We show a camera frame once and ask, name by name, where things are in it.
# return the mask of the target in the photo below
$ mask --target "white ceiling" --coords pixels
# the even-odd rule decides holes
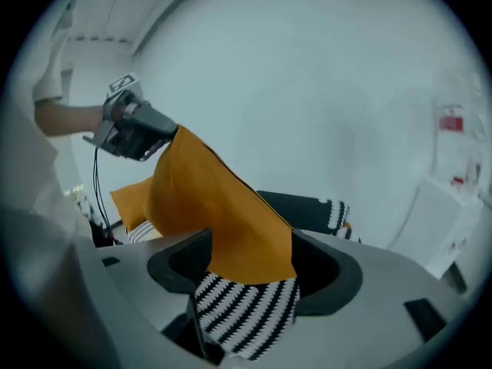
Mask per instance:
[[[71,40],[132,43],[161,0],[77,0]]]

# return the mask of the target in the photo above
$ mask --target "black fabric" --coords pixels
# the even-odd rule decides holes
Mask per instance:
[[[300,230],[336,235],[345,222],[348,206],[340,201],[340,210],[333,213],[334,202],[319,202],[317,198],[258,191],[258,194],[292,227]]]

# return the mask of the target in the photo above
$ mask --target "black cable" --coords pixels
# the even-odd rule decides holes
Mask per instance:
[[[99,167],[98,167],[97,161],[95,164],[95,173],[96,173],[96,183],[97,183],[97,187],[98,187],[98,192],[99,192],[99,196],[101,197],[101,206],[102,206],[102,210],[104,212],[104,216],[106,219],[106,225],[108,226],[108,232],[111,232],[111,224],[109,223],[108,212],[106,211],[105,203],[102,200],[101,181],[99,180]]]
[[[99,212],[101,213],[102,220],[106,226],[106,230],[108,234],[110,235],[110,239],[114,240],[111,233],[111,225],[109,224],[108,215],[106,213],[106,209],[101,195],[101,185],[99,183],[99,171],[98,171],[98,148],[96,148],[94,151],[94,165],[92,167],[92,185],[94,187],[95,199],[98,203],[98,208],[99,208]]]

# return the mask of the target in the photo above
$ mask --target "red label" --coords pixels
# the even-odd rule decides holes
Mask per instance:
[[[463,118],[461,116],[443,116],[439,119],[439,128],[463,132]]]
[[[451,184],[452,185],[462,185],[464,183],[464,179],[463,178],[459,178],[457,176],[455,176],[453,178],[453,180],[451,181]]]

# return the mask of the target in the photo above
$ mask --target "person's arm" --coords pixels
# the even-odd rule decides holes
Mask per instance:
[[[68,107],[51,99],[35,103],[35,120],[48,137],[90,131],[95,133],[102,123],[102,106]]]

